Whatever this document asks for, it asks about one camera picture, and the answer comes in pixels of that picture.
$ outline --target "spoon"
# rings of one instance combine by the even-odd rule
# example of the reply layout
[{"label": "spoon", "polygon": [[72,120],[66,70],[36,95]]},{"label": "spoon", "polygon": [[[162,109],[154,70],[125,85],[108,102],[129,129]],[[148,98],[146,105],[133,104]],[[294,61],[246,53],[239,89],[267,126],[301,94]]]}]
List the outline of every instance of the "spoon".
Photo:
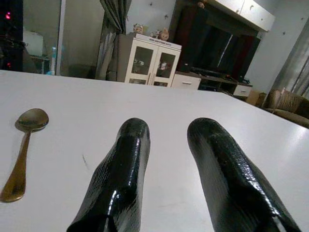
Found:
[{"label": "spoon", "polygon": [[30,135],[32,132],[44,129],[48,121],[48,115],[42,109],[28,110],[16,121],[15,127],[25,133],[24,142],[21,145],[13,171],[1,192],[1,202],[15,202],[24,196],[26,189],[26,158]]}]

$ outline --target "shiny black wrapping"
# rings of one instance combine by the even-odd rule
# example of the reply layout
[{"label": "shiny black wrapping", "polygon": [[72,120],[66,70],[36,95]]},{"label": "shiny black wrapping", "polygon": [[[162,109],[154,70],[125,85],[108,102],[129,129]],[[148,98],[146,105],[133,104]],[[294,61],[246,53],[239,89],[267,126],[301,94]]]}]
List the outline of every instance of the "shiny black wrapping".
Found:
[{"label": "shiny black wrapping", "polygon": [[198,118],[187,137],[216,232],[300,231],[262,172],[218,122]]},{"label": "shiny black wrapping", "polygon": [[147,124],[138,118],[127,120],[96,168],[67,232],[138,232],[149,152]]}]

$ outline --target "sofa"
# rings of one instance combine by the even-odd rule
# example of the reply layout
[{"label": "sofa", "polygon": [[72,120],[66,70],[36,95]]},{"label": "sofa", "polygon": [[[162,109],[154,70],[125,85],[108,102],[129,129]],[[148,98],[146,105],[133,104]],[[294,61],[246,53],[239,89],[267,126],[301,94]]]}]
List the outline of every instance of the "sofa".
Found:
[{"label": "sofa", "polygon": [[270,91],[263,108],[309,129],[309,101],[287,90]]}]

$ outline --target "curtain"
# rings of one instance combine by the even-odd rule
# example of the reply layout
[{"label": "curtain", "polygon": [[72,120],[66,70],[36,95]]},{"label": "curtain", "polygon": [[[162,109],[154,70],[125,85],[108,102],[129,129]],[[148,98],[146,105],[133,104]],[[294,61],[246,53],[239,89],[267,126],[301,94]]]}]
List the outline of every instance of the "curtain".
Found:
[{"label": "curtain", "polygon": [[100,0],[104,8],[97,79],[116,81],[118,35],[126,33],[126,16],[131,0]]},{"label": "curtain", "polygon": [[307,97],[309,88],[309,19],[298,37],[272,89],[283,89]]}]

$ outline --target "white table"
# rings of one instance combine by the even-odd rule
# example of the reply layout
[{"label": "white table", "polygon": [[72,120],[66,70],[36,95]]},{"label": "white table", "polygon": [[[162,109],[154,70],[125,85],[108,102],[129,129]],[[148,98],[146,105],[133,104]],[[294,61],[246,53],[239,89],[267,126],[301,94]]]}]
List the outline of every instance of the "white table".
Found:
[{"label": "white table", "polygon": [[1,231],[64,232],[131,117],[145,120],[151,133],[141,232],[213,231],[186,138],[197,117],[230,132],[309,231],[309,130],[301,126],[222,93],[0,71],[1,189],[23,137],[14,123],[30,108],[44,109],[50,123],[31,136],[25,196],[0,204]]}]

